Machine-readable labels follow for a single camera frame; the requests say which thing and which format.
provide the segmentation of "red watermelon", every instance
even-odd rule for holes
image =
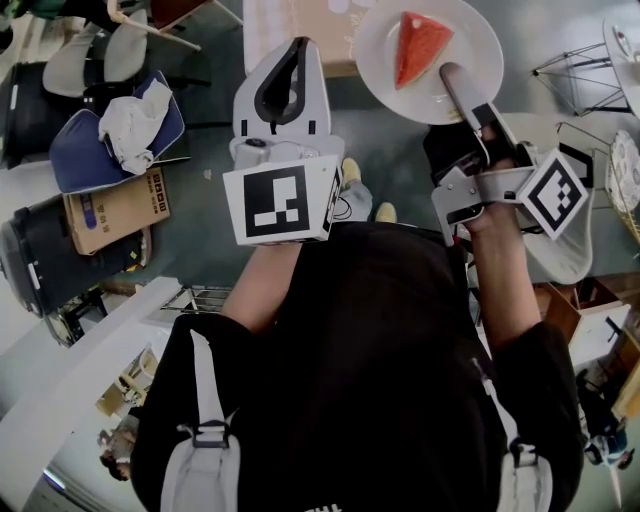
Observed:
[[[396,89],[407,87],[424,75],[452,37],[453,31],[441,23],[405,12],[396,57]]]

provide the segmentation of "gray floor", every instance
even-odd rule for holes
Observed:
[[[241,13],[240,0],[225,2]],[[635,0],[469,3],[489,20],[502,43],[505,77],[496,105],[503,112],[570,114],[530,71],[562,51],[601,42],[605,16],[640,19]],[[179,93],[187,122],[230,120],[234,93],[244,78],[242,32],[215,6],[201,9],[185,26],[182,36],[202,45],[203,51],[196,54],[151,38],[151,63],[172,74],[213,82],[210,88],[190,87]],[[428,127],[383,108],[359,78],[331,79],[328,89],[334,133],[346,140],[348,153],[361,164],[364,181],[376,200],[392,201],[402,222],[437,228],[422,151]],[[580,91],[585,104],[606,94],[606,89],[593,85],[581,85]],[[610,140],[619,128],[640,134],[640,121],[625,114],[594,113],[577,122]],[[222,174],[233,165],[227,149],[232,132],[208,129],[190,131],[188,136],[192,160],[165,168],[172,217],[154,230],[154,261],[132,278],[144,281],[163,274],[187,284],[230,285],[250,253],[235,244],[222,184]],[[594,275],[640,269],[634,260],[638,248],[612,210],[594,211],[593,235]]]

